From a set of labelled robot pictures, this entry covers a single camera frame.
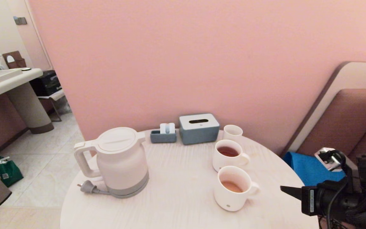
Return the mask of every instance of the round table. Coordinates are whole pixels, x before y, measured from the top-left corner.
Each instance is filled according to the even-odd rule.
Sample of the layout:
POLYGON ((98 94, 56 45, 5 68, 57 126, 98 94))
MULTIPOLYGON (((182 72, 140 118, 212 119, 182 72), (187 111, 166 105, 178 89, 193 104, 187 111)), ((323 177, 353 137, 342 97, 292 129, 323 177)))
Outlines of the round table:
MULTIPOLYGON (((145 131, 143 143, 150 177, 146 188, 127 199, 86 194, 77 184, 90 178, 79 172, 63 203, 61 229, 318 228, 317 217, 301 213, 300 200, 280 191, 280 185, 301 187, 302 181, 259 143, 246 137, 237 141, 251 157, 246 171, 260 185, 260 191, 241 210, 228 212, 213 197, 217 182, 212 167, 215 142, 183 145, 177 131, 177 142, 152 144, 150 132, 145 131)), ((97 168, 95 156, 89 164, 97 168)), ((93 183, 106 190, 103 181, 93 183)))

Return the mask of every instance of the green bag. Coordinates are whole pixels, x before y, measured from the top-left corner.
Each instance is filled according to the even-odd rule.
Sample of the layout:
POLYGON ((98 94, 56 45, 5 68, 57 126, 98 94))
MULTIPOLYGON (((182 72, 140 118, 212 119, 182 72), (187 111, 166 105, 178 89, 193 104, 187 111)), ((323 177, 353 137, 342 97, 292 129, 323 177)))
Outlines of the green bag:
POLYGON ((0 156, 0 179, 7 187, 24 177, 15 163, 8 161, 8 158, 0 156))

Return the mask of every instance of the kettle handle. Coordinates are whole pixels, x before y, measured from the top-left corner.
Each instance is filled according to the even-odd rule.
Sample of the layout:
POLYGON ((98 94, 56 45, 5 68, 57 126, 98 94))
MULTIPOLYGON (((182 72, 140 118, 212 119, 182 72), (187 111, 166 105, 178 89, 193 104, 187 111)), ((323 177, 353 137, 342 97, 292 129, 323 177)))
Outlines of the kettle handle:
POLYGON ((87 142, 80 142, 74 145, 74 157, 86 177, 99 177, 100 171, 99 170, 92 170, 85 159, 83 152, 92 150, 96 151, 96 148, 91 144, 91 141, 87 142))

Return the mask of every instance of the electric kettle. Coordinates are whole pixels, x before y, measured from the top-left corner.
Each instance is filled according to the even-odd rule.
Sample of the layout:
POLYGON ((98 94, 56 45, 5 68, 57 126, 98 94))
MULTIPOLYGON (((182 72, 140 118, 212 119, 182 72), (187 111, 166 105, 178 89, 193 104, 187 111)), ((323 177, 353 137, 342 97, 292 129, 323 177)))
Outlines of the electric kettle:
POLYGON ((74 156, 86 177, 102 176, 108 192, 117 198, 128 198, 142 191, 148 183, 149 172, 142 142, 145 133, 128 127, 107 130, 96 140, 74 146, 74 156), (87 164, 84 151, 97 152, 97 170, 87 164))

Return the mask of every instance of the white mug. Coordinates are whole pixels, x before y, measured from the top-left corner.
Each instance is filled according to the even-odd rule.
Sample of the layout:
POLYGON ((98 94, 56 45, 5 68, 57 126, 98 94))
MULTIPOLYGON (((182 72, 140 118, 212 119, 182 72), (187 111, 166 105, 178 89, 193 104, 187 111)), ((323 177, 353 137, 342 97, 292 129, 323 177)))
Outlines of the white mug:
POLYGON ((214 198, 223 209, 235 212, 240 210, 259 185, 250 176, 235 166, 225 166, 218 172, 218 183, 214 188, 214 198))
POLYGON ((224 133, 222 139, 238 140, 242 136, 243 130, 239 126, 226 125, 224 126, 224 133))
POLYGON ((249 161, 250 157, 242 151, 242 147, 238 143, 232 140, 224 139, 218 141, 215 144, 213 152, 213 168, 215 169, 215 171, 219 171, 220 168, 227 165, 234 165, 244 168, 246 165, 249 164, 249 161), (237 152, 237 155, 232 156, 235 155, 232 154, 230 156, 226 156, 228 154, 224 155, 223 153, 218 151, 218 149, 221 149, 221 147, 228 147, 234 149, 237 152))

